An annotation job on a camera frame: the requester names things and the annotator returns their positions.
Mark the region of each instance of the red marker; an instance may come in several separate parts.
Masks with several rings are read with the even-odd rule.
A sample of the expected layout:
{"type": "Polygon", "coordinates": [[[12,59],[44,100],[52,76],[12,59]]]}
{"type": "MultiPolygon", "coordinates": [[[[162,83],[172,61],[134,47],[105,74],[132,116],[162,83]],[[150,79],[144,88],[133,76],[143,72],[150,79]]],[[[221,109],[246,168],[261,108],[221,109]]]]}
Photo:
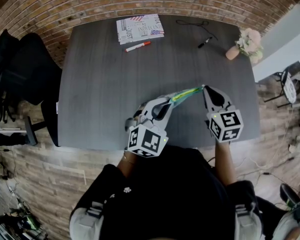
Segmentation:
{"type": "Polygon", "coordinates": [[[137,44],[137,45],[135,45],[135,46],[132,46],[132,47],[130,47],[130,48],[125,49],[125,52],[127,53],[127,52],[130,52],[130,51],[134,50],[134,49],[140,48],[140,47],[142,47],[142,46],[147,46],[147,45],[150,45],[150,44],[151,44],[150,41],[148,41],[148,42],[143,42],[143,43],[140,43],[140,44],[137,44]]]}

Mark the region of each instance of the black marker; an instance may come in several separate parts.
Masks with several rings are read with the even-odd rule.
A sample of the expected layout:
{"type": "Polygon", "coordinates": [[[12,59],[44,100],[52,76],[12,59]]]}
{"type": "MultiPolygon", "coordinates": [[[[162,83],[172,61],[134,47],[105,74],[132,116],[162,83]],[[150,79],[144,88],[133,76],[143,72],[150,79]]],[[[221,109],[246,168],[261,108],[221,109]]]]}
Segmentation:
{"type": "Polygon", "coordinates": [[[209,42],[210,39],[212,39],[212,36],[210,36],[207,40],[205,40],[202,44],[200,44],[198,46],[198,48],[201,48],[202,46],[206,45],[209,42]]]}

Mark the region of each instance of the chair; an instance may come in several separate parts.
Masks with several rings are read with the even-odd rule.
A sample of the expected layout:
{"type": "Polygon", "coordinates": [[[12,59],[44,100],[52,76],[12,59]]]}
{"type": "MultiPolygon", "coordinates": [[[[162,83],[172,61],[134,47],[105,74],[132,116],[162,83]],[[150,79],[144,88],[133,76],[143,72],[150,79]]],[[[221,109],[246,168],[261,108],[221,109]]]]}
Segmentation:
{"type": "Polygon", "coordinates": [[[58,146],[56,102],[61,74],[62,70],[36,33],[29,33],[19,41],[17,50],[0,70],[0,89],[33,105],[41,103],[44,122],[31,124],[29,117],[25,119],[30,142],[37,142],[35,131],[47,127],[53,143],[58,146]]]}
{"type": "MultiPolygon", "coordinates": [[[[5,67],[6,63],[15,54],[18,49],[19,40],[8,33],[5,29],[0,35],[0,71],[5,67]]],[[[3,121],[6,123],[5,119],[6,113],[14,122],[15,118],[12,117],[8,104],[9,104],[9,93],[6,93],[6,99],[2,99],[3,91],[0,90],[0,121],[3,116],[3,121]]]]}
{"type": "MultiPolygon", "coordinates": [[[[291,78],[293,79],[293,81],[296,82],[295,84],[298,85],[296,90],[295,90],[296,95],[300,94],[300,62],[297,61],[297,62],[291,64],[290,66],[286,67],[284,71],[276,72],[276,73],[273,74],[274,76],[279,77],[279,80],[276,80],[276,81],[281,83],[281,92],[278,96],[275,96],[273,98],[264,100],[265,103],[269,102],[269,101],[272,101],[272,100],[275,100],[275,99],[285,95],[284,87],[285,87],[285,84],[286,84],[286,81],[288,79],[289,74],[291,75],[291,78]]],[[[281,108],[281,107],[287,106],[289,104],[291,104],[291,103],[289,102],[289,103],[277,106],[277,108],[281,108]]]]}
{"type": "Polygon", "coordinates": [[[12,116],[9,105],[11,103],[11,94],[5,92],[4,90],[0,89],[0,122],[3,119],[3,122],[6,124],[8,122],[8,117],[12,120],[12,122],[16,121],[16,119],[12,116]]]}
{"type": "Polygon", "coordinates": [[[5,29],[0,35],[0,71],[15,54],[19,40],[8,33],[5,29]]]}

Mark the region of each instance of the tabletop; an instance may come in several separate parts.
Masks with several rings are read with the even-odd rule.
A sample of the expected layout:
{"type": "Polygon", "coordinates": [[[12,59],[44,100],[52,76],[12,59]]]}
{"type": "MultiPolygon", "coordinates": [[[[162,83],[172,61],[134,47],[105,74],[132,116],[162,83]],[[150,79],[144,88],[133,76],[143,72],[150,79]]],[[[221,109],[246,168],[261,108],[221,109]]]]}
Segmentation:
{"type": "MultiPolygon", "coordinates": [[[[123,150],[128,144],[125,120],[138,106],[158,96],[210,85],[225,92],[242,115],[240,140],[260,135],[257,91],[248,57],[228,60],[226,51],[239,38],[238,27],[209,20],[206,29],[176,20],[202,19],[160,15],[164,37],[130,52],[120,45],[118,18],[76,26],[66,53],[59,94],[58,140],[61,146],[123,150]]],[[[184,148],[214,145],[201,94],[176,107],[166,127],[168,144],[184,148]]]]}

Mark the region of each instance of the flower vase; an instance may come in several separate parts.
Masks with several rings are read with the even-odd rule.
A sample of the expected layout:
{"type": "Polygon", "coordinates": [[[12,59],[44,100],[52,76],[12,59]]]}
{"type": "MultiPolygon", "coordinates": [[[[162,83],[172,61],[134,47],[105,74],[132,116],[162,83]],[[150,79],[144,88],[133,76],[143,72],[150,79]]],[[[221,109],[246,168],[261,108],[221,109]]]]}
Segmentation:
{"type": "Polygon", "coordinates": [[[228,58],[228,60],[232,61],[235,57],[239,55],[240,51],[238,47],[232,46],[225,54],[225,56],[228,58]]]}

